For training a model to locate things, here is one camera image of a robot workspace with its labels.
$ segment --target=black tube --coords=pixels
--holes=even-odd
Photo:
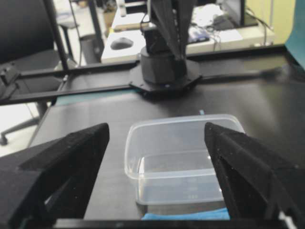
[[[56,42],[59,57],[61,59],[62,68],[63,68],[63,70],[68,70],[69,68],[68,68],[68,64],[67,64],[67,56],[66,56],[66,52],[63,47],[63,44],[62,44],[61,34],[59,32],[58,25],[57,25],[53,0],[43,0],[43,3],[44,3],[44,7],[46,9],[46,12],[48,14],[48,17],[49,17],[52,34],[53,34],[54,40]]]
[[[94,26],[94,30],[95,30],[96,41],[97,41],[97,44],[98,44],[99,49],[100,49],[99,57],[101,57],[102,52],[104,50],[104,43],[102,41],[102,32],[101,32],[101,28],[100,28],[99,19],[97,17],[94,0],[88,0],[88,6],[89,6],[89,9],[90,9],[90,14],[91,14],[91,18],[92,18],[92,22],[93,22],[93,26]]]

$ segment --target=floor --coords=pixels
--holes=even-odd
[[[54,4],[58,14],[58,21],[73,21],[68,0],[54,0]],[[79,24],[80,35],[83,36],[90,33],[94,33],[88,7],[80,8],[76,4],[73,4],[73,8],[75,11],[77,23]],[[69,31],[69,38],[72,46],[74,59],[77,63],[79,63],[80,45],[75,29]],[[86,64],[84,56],[82,56],[81,64]],[[11,128],[19,123],[27,121],[32,118],[32,116],[38,116],[35,103],[0,106],[0,132]],[[0,157],[25,149],[36,127],[37,126],[32,126],[8,134],[7,139],[9,143],[6,146],[0,146]]]

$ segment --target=black office chair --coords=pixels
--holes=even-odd
[[[55,68],[60,58],[54,50],[53,35],[42,0],[0,0],[0,3],[0,70],[12,62],[19,71]],[[69,51],[67,58],[73,60],[67,30],[75,28],[75,24],[60,26],[64,30]],[[50,76],[19,80],[17,83],[20,93],[34,93],[56,91],[61,81]],[[38,124],[47,109],[46,103],[37,103],[37,109],[39,118],[3,131],[0,144],[8,143],[6,134]]]

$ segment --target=black table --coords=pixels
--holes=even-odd
[[[224,52],[201,58],[204,80],[181,96],[152,99],[134,90],[73,95],[59,98],[48,110],[32,146],[95,124],[109,124],[110,142],[86,219],[139,219],[145,212],[174,214],[224,205],[217,202],[156,208],[135,204],[123,157],[128,130],[141,120],[199,115],[200,110],[206,114],[231,114],[249,136],[296,166],[305,167],[305,83],[303,72],[291,66],[295,61],[290,54],[281,48],[270,53]],[[128,72],[80,75],[63,90],[125,84]],[[219,77],[209,79],[211,75]]]

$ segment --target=clear plastic container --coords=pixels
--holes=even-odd
[[[207,122],[244,132],[239,121],[227,114],[157,119],[130,128],[124,167],[139,204],[223,200],[204,142]]]

